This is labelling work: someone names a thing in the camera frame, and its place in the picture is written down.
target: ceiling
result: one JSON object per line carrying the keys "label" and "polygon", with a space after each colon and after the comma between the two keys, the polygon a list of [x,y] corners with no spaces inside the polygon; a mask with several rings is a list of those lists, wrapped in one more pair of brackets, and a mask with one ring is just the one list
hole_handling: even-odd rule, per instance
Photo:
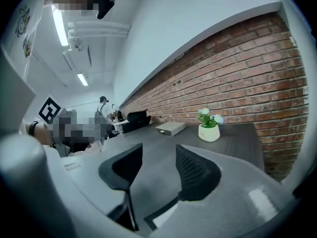
{"label": "ceiling", "polygon": [[[63,12],[63,21],[66,34],[70,29],[68,22],[89,21],[89,27],[96,28],[101,21],[115,22],[124,25],[131,25],[133,17],[138,9],[141,0],[115,0],[114,7],[102,19],[98,20],[93,11],[67,11]],[[84,86],[76,76],[81,72],[87,77],[89,86],[110,86],[112,85],[116,65],[120,56],[122,46],[126,37],[88,37],[80,38],[84,43],[83,51],[79,52],[72,47],[67,52],[67,64],[63,52],[70,47],[62,47],[53,21],[51,7],[45,7],[42,19],[36,30],[36,39],[33,46],[33,54],[30,59],[27,83],[37,92],[48,92],[58,89],[81,89]],[[87,48],[91,54],[91,66],[89,63]]]}

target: fluorescent light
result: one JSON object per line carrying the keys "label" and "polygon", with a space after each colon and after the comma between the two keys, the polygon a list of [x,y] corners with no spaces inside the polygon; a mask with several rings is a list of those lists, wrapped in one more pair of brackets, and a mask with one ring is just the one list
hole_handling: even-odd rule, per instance
{"label": "fluorescent light", "polygon": [[53,13],[53,19],[55,23],[55,28],[59,37],[59,41],[62,46],[68,46],[68,40],[64,28],[64,23],[63,23],[63,15],[61,14],[61,11],[58,10],[53,4],[52,4],[52,13]]}
{"label": "fluorescent light", "polygon": [[88,86],[87,81],[84,78],[84,75],[82,73],[77,74],[79,77],[80,81],[83,83],[84,86]]}

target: white flower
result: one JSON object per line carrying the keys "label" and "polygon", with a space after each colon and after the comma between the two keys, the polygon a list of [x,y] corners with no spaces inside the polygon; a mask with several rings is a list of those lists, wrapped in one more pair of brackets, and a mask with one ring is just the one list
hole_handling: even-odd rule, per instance
{"label": "white flower", "polygon": [[224,119],[221,115],[214,115],[214,121],[217,122],[217,123],[223,123],[224,122]]}
{"label": "white flower", "polygon": [[204,109],[202,110],[202,113],[203,113],[204,115],[207,115],[207,114],[209,113],[209,109],[208,109],[208,108],[204,108]]}

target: small box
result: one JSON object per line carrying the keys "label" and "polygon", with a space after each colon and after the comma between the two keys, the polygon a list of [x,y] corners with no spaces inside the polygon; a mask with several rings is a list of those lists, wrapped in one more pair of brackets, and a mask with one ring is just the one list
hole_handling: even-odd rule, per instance
{"label": "small box", "polygon": [[184,122],[167,122],[158,127],[156,127],[157,132],[174,136],[177,133],[181,132],[184,128],[186,128],[186,123]]}

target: person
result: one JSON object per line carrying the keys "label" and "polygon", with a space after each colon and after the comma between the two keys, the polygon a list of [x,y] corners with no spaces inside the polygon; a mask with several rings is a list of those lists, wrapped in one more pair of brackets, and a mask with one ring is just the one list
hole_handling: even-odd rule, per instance
{"label": "person", "polygon": [[112,132],[114,130],[112,126],[112,120],[111,120],[111,107],[109,104],[107,104],[109,100],[105,96],[100,97],[100,103],[97,108],[97,114],[101,114],[102,117],[105,119],[105,122],[101,122],[101,128],[104,129],[109,136],[109,138],[115,137],[115,134]]}
{"label": "person", "polygon": [[[42,17],[43,8],[56,4],[59,9],[82,9],[88,3],[97,2],[96,0],[22,0],[16,7],[0,39],[1,79],[3,82],[14,82],[12,86],[2,84],[7,89],[0,91],[3,100],[0,116],[1,135],[29,132],[30,124],[25,124],[23,117],[35,95],[27,86],[26,79],[36,28]],[[23,102],[11,101],[20,96],[24,96]],[[35,126],[33,134],[43,144],[52,144],[44,125]]]}

